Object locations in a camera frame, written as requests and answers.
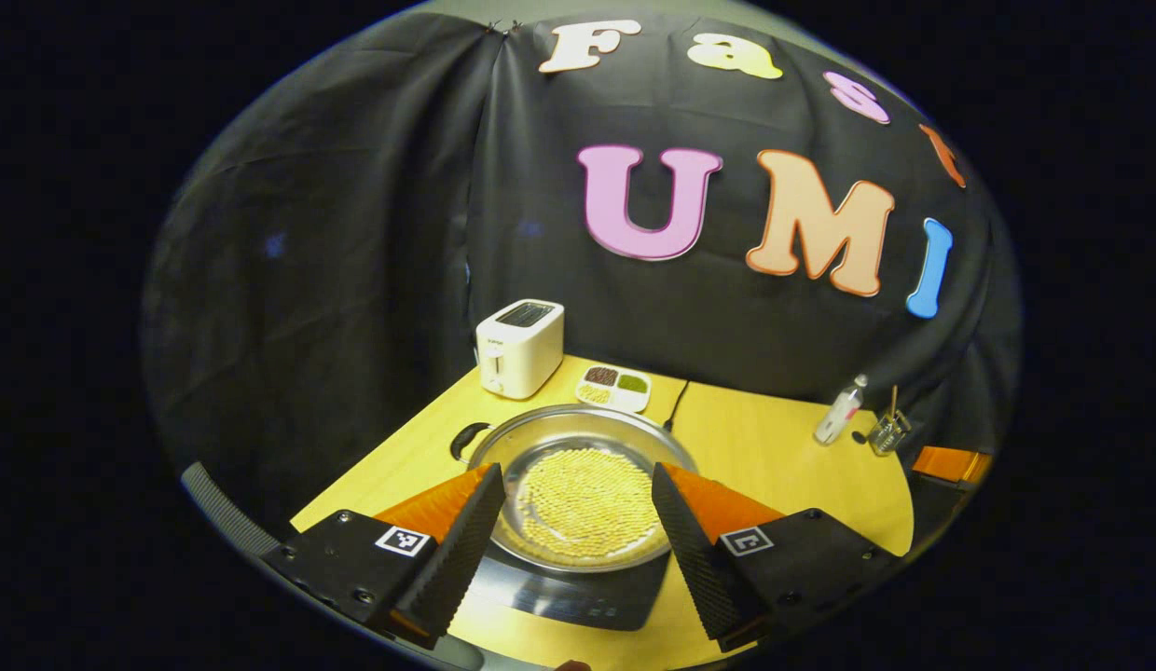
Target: power cord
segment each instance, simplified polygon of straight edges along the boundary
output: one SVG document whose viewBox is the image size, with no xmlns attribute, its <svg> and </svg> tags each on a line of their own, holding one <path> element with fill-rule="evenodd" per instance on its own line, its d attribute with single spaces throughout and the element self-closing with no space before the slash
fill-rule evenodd
<svg viewBox="0 0 1156 671">
<path fill-rule="evenodd" d="M 676 400 L 673 401 L 673 412 L 668 413 L 668 419 L 665 420 L 665 425 L 662 425 L 664 428 L 665 428 L 665 430 L 668 430 L 668 433 L 670 433 L 670 434 L 673 433 L 673 418 L 676 416 L 676 405 L 679 405 L 679 404 L 682 403 L 682 396 L 686 395 L 686 389 L 689 385 L 690 385 L 690 382 L 689 382 L 689 379 L 687 379 L 686 381 L 686 385 L 682 385 L 682 391 L 679 392 L 679 395 L 676 395 Z"/>
</svg>

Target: black induction cooker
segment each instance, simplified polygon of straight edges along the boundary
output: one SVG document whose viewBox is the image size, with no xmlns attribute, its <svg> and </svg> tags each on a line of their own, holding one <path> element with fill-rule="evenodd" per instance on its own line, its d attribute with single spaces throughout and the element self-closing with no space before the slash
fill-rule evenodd
<svg viewBox="0 0 1156 671">
<path fill-rule="evenodd" d="M 666 552 L 608 573 L 541 568 L 488 543 L 470 591 L 484 600 L 571 625 L 633 632 L 645 626 L 668 566 Z"/>
</svg>

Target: yellow beans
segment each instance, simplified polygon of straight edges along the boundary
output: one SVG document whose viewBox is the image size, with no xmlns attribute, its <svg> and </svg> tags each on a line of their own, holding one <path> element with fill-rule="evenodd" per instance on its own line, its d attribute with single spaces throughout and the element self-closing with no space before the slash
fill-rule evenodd
<svg viewBox="0 0 1156 671">
<path fill-rule="evenodd" d="M 578 398 L 591 400 L 594 404 L 605 404 L 612 400 L 612 391 L 600 390 L 599 386 L 583 385 L 578 388 Z"/>
<path fill-rule="evenodd" d="M 652 480 L 625 456 L 595 449 L 544 456 L 524 474 L 514 506 L 521 534 L 562 563 L 620 560 L 660 539 Z"/>
</svg>

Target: letter i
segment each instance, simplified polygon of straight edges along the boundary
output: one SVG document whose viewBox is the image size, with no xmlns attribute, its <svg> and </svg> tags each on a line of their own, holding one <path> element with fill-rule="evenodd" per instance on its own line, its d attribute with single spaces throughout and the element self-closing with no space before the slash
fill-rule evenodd
<svg viewBox="0 0 1156 671">
<path fill-rule="evenodd" d="M 927 229 L 927 258 L 922 263 L 918 288 L 905 300 L 905 307 L 922 319 L 933 319 L 939 314 L 939 290 L 943 285 L 953 237 L 950 230 L 934 217 L 927 217 L 922 228 Z"/>
</svg>

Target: pink letter u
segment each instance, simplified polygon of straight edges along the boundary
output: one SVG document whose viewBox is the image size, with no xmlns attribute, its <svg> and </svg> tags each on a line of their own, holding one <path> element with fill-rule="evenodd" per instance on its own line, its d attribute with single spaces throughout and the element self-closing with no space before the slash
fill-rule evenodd
<svg viewBox="0 0 1156 671">
<path fill-rule="evenodd" d="M 586 228 L 595 241 L 622 257 L 662 261 L 690 251 L 702 234 L 706 182 L 724 167 L 722 157 L 697 149 L 666 149 L 660 162 L 673 170 L 668 223 L 650 230 L 629 217 L 629 174 L 640 165 L 635 147 L 599 145 L 578 153 L 586 165 Z"/>
</svg>

